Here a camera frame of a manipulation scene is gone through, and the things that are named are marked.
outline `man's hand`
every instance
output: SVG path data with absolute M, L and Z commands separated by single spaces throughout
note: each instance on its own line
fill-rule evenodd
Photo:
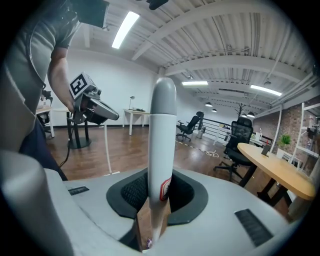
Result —
M 67 52 L 66 48 L 60 47 L 53 50 L 48 69 L 48 80 L 55 95 L 73 113 L 75 111 L 74 99 L 69 91 L 69 81 L 67 79 Z

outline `red label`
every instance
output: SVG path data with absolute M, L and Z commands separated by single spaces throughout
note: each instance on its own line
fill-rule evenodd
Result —
M 168 199 L 168 197 L 169 197 L 170 182 L 171 182 L 171 177 L 168 178 L 167 180 L 165 180 L 161 184 L 161 188 L 160 188 L 160 200 L 161 201 L 166 201 Z

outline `office chair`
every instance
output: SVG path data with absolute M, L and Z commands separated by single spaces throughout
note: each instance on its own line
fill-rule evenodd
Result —
M 229 181 L 231 181 L 232 173 L 243 178 L 238 172 L 237 168 L 239 165 L 251 166 L 251 162 L 246 158 L 237 148 L 239 143 L 249 143 L 251 135 L 254 129 L 252 127 L 252 122 L 250 119 L 245 117 L 239 117 L 237 121 L 233 121 L 231 124 L 231 134 L 228 144 L 225 146 L 225 153 L 232 160 L 231 166 L 216 166 L 213 168 L 223 169 L 229 171 Z
M 201 116 L 203 115 L 203 112 L 198 111 L 194 117 L 192 117 L 191 121 L 188 123 L 187 126 L 182 125 L 183 123 L 181 121 L 178 121 L 180 124 L 177 125 L 176 127 L 182 132 L 178 133 L 176 137 L 181 136 L 182 141 L 186 138 L 191 141 L 191 138 L 189 138 L 187 135 L 190 135 L 194 132 L 196 124 L 199 122 L 201 119 Z

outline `white wall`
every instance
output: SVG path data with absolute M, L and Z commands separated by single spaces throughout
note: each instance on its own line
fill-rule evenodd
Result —
M 102 90 L 101 100 L 119 113 L 117 121 L 108 120 L 109 125 L 123 123 L 123 109 L 129 108 L 130 96 L 135 96 L 131 107 L 144 109 L 150 108 L 151 91 L 157 74 L 131 61 L 115 56 L 87 50 L 70 49 L 68 51 L 68 79 L 72 81 L 82 71 L 86 72 L 94 83 Z M 62 108 L 64 105 L 52 92 L 53 108 Z M 53 112 L 53 125 L 64 126 L 65 112 Z M 133 124 L 141 124 L 141 117 L 134 116 Z
M 187 125 L 193 116 L 196 115 L 198 111 L 204 111 L 205 106 L 194 98 L 189 92 L 187 92 L 180 83 L 175 81 L 176 87 L 176 103 L 177 110 L 176 116 L 177 120 L 181 120 Z

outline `potted plant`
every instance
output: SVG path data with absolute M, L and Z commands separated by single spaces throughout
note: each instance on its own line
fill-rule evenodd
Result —
M 291 143 L 291 137 L 289 134 L 284 134 L 280 137 L 278 142 L 278 150 L 276 152 L 276 157 L 282 159 L 285 152 L 288 150 L 288 145 Z

